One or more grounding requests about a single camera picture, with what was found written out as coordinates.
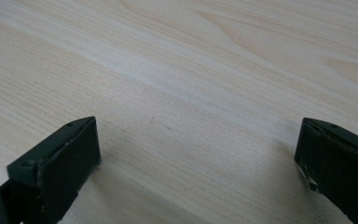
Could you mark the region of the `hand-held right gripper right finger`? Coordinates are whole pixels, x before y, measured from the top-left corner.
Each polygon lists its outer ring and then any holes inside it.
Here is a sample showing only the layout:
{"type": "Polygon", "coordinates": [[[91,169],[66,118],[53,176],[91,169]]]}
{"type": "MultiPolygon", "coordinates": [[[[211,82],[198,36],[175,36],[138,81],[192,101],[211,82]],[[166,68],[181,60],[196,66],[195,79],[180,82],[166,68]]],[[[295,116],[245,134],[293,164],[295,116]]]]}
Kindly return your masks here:
{"type": "Polygon", "coordinates": [[[304,118],[295,161],[310,189],[358,224],[358,135],[323,120],[304,118]]]}

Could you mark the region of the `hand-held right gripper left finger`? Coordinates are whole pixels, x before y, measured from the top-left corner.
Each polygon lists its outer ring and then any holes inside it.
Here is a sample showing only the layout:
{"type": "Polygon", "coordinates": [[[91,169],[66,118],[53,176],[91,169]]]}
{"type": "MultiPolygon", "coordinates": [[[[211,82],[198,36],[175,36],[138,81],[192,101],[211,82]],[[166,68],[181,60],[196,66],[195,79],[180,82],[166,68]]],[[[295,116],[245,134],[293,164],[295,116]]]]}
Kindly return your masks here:
{"type": "Polygon", "coordinates": [[[101,162],[96,118],[77,119],[13,161],[0,187],[10,224],[57,224],[101,162]]]}

